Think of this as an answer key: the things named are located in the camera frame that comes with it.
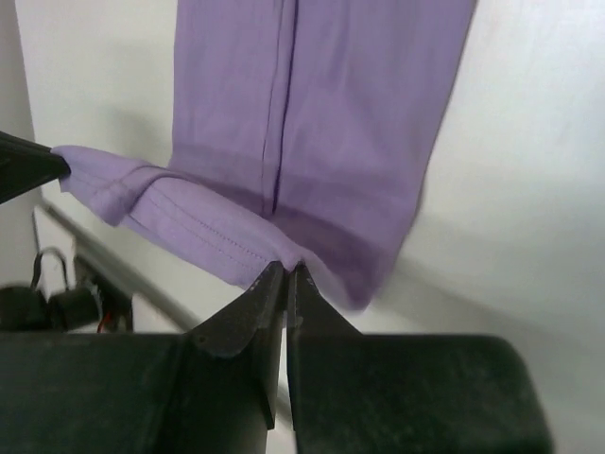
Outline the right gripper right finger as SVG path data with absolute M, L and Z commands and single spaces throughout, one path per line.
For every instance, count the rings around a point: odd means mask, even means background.
M 549 453 L 527 366 L 505 340 L 364 334 L 290 273 L 287 374 L 301 453 Z

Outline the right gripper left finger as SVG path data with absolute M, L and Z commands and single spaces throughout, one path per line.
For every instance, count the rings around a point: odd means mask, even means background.
M 5 453 L 262 453 L 284 269 L 182 333 L 1 330 Z

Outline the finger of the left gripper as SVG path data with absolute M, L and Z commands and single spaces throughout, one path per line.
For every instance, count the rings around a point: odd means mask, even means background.
M 66 161 L 51 148 L 1 132 L 0 201 L 70 175 Z

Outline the lavender garment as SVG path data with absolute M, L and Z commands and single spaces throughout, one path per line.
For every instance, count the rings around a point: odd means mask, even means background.
M 59 146 L 60 183 L 223 281 L 304 264 L 366 308 L 417 212 L 472 1 L 181 1 L 165 167 Z

